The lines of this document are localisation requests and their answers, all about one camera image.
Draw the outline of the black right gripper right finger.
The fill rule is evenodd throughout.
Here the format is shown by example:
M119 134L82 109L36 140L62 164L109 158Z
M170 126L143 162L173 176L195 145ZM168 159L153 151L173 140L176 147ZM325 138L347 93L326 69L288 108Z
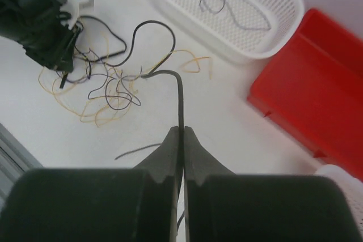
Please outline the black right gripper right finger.
M316 175L238 175L184 131L187 241L361 241L347 200Z

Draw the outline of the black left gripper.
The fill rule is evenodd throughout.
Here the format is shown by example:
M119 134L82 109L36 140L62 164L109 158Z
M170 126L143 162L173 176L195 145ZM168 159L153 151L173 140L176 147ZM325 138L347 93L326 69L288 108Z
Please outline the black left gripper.
M32 60L54 71L73 71L81 32L61 11L67 0L1 0L1 36L20 44Z

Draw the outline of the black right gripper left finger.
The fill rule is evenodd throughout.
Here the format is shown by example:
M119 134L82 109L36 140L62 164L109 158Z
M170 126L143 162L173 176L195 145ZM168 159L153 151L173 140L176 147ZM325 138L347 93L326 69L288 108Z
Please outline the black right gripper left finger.
M133 168L26 172L1 211L2 241L175 241L179 129Z

